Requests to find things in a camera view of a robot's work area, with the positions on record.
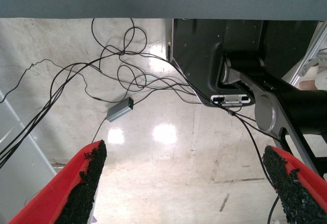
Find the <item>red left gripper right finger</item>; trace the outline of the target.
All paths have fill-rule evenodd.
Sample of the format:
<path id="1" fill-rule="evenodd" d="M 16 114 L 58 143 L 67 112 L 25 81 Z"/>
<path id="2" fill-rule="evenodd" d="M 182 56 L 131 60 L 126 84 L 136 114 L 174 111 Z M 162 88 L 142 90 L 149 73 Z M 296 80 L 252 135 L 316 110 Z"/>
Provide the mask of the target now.
<path id="1" fill-rule="evenodd" d="M 288 223 L 326 223 L 326 181 L 289 152 L 267 146 L 263 163 Z"/>

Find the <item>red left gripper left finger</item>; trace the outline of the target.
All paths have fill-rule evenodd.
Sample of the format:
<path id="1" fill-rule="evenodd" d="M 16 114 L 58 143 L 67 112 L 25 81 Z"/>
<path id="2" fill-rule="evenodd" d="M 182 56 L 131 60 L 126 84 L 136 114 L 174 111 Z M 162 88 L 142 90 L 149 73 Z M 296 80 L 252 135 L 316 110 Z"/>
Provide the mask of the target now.
<path id="1" fill-rule="evenodd" d="M 88 223 L 106 157 L 103 140 L 80 149 L 10 223 Z"/>

